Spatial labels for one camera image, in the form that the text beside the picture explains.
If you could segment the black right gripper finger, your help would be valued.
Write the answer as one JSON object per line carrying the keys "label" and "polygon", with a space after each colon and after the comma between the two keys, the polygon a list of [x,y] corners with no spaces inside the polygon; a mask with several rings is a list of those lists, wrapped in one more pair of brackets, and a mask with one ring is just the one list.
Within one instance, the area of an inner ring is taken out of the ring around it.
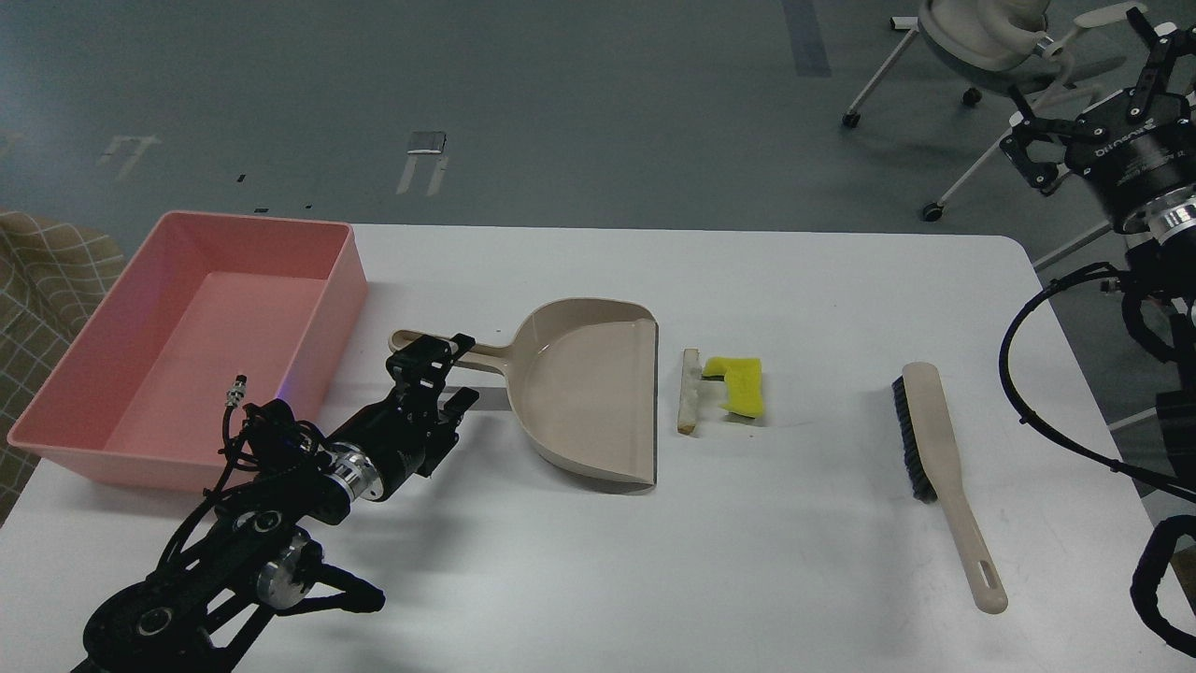
{"label": "black right gripper finger", "polygon": [[1058,192],[1074,175],[1070,153],[1085,139],[1084,111],[1064,100],[1069,118],[1052,110],[1051,100],[1031,100],[1018,86],[1005,88],[1015,111],[997,149],[1017,175],[1043,197]]}
{"label": "black right gripper finger", "polygon": [[1147,47],[1147,60],[1140,71],[1139,80],[1128,93],[1128,122],[1143,121],[1153,106],[1158,94],[1167,93],[1167,86],[1174,65],[1180,57],[1195,54],[1195,25],[1186,29],[1174,29],[1170,33],[1158,33],[1155,27],[1139,8],[1125,12],[1127,22],[1134,33]]}

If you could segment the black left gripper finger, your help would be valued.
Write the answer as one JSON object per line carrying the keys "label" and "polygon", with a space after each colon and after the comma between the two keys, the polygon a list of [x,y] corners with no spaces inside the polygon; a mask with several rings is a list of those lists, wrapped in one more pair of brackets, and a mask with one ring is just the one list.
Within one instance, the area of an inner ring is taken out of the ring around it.
{"label": "black left gripper finger", "polygon": [[437,410],[437,434],[443,436],[454,436],[457,427],[464,420],[466,410],[480,399],[477,388],[457,388],[457,391],[445,400]]}
{"label": "black left gripper finger", "polygon": [[448,371],[472,350],[472,336],[456,334],[448,339],[420,334],[386,357],[386,372],[393,380],[392,399],[397,405],[435,405],[446,386]]}

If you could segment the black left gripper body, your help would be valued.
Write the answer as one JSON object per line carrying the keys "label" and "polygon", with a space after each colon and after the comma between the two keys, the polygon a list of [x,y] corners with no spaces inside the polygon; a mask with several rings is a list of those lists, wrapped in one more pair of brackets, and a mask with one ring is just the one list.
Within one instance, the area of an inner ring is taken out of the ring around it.
{"label": "black left gripper body", "polygon": [[410,476],[431,477],[460,434],[437,434],[435,405],[397,405],[392,394],[362,408],[329,435],[332,476],[350,498],[385,501]]}

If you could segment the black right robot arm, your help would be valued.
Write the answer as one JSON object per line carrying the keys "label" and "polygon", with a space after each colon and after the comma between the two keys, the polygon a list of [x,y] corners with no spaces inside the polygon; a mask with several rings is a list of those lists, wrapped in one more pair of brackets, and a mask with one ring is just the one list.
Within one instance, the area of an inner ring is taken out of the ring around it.
{"label": "black right robot arm", "polygon": [[[1068,19],[1046,1],[997,1],[994,19],[1001,25],[1001,43],[1011,54],[1009,82],[1018,93],[1029,94],[1037,112],[1064,106],[1078,111],[1080,103],[1094,104],[1112,93],[1103,74],[1129,60],[1128,39],[1105,38],[1103,30],[1119,27],[1131,8],[1127,1],[1102,1],[1090,8],[1085,1],[1067,1],[1075,11]],[[1119,459],[1122,443],[1116,435],[1122,422],[1116,412],[1131,414],[1131,438],[1125,448],[1131,465],[1161,469],[1163,445],[1147,439],[1136,427],[1154,424],[1147,387],[1163,383],[1163,367],[1131,345],[1112,314],[1110,301],[1067,299],[1062,302],[1064,335],[1079,353],[1079,366],[1109,429],[1082,426],[1080,442],[1097,455]],[[1061,577],[1050,585],[1063,601],[1060,617],[1078,626],[1098,643],[1112,644],[1146,638],[1143,626],[1131,613],[1133,546],[1145,537],[1146,510],[1139,501],[1147,494],[1151,503],[1166,506],[1167,495],[1153,487],[1122,487],[1111,477],[1099,481],[1097,494],[1081,510],[1081,547],[1061,558]]]}

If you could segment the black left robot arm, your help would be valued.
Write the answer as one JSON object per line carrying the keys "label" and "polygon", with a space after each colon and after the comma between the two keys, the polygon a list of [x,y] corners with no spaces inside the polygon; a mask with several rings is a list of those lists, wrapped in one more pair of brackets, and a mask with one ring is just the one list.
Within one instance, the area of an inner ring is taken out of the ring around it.
{"label": "black left robot arm", "polygon": [[276,617],[372,613],[385,595],[328,564],[303,520],[342,524],[356,501],[383,502],[431,477],[478,400],[448,371],[472,350],[465,334],[419,336],[386,359],[392,390],[324,434],[285,400],[243,406],[244,379],[222,417],[225,465],[205,501],[166,542],[146,579],[109,596],[86,623],[80,672],[231,672]]}

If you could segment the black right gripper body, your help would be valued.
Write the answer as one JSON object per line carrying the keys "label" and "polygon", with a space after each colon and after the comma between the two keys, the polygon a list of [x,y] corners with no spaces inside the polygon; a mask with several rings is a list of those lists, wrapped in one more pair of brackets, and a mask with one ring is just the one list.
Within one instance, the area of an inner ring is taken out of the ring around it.
{"label": "black right gripper body", "polygon": [[1075,120],[1081,131],[1064,149],[1116,233],[1147,233],[1163,204],[1192,195],[1192,105],[1184,94],[1152,97],[1131,120],[1131,91],[1107,94]]}

